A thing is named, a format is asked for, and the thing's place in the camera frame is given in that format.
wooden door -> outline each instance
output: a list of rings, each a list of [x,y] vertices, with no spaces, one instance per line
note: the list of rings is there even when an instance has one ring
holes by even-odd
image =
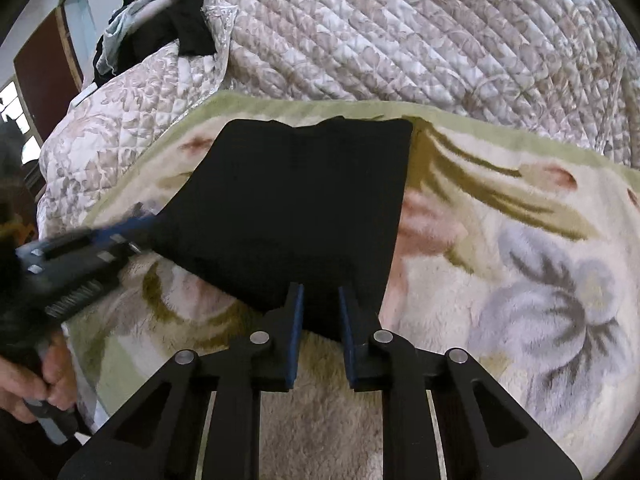
[[[31,35],[14,66],[27,110],[46,140],[82,85],[61,8],[50,13]]]

metal rivet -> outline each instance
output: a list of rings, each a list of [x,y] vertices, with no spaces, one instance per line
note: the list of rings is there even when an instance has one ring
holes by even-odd
[[[142,249],[140,249],[140,247],[138,247],[138,245],[133,242],[129,242],[129,249],[131,249],[136,254],[142,254]]]
[[[455,363],[462,364],[466,363],[466,360],[469,359],[469,354],[467,354],[462,348],[454,348],[449,352],[449,359]]]
[[[101,253],[98,253],[98,258],[100,258],[106,264],[110,264],[116,259],[116,257],[113,256],[113,254],[111,254],[109,251],[102,251]]]
[[[269,334],[263,330],[258,330],[258,332],[254,332],[249,336],[249,340],[254,345],[264,345],[269,340]]]
[[[179,365],[188,365],[194,358],[195,354],[191,350],[180,350],[174,357]]]
[[[373,339],[375,339],[379,343],[391,343],[394,335],[389,332],[389,330],[376,330],[376,333],[373,335]]]

clothes pile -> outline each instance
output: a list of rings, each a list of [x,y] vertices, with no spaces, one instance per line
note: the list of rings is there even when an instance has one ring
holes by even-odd
[[[179,56],[207,56],[216,47],[201,12],[203,0],[124,0],[98,41],[94,82],[99,88],[178,39]]]

fleece blanket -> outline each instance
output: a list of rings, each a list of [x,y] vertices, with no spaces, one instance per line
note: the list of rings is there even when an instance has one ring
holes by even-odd
[[[593,479],[640,410],[634,170],[423,105],[219,92],[146,150],[86,224],[162,207],[229,120],[336,115],[414,124],[382,325],[418,348],[468,349]],[[178,349],[222,349],[258,319],[155,254],[122,279],[68,327],[89,418],[115,412]],[[381,478],[380,409],[379,394],[349,391],[339,345],[307,334],[293,392],[262,400],[262,478]]]

person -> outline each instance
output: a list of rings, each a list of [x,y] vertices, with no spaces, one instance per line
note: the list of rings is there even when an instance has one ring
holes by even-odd
[[[42,361],[42,378],[0,357],[0,408],[30,424],[36,418],[23,399],[46,400],[68,410],[77,400],[76,374],[62,332],[55,332]]]

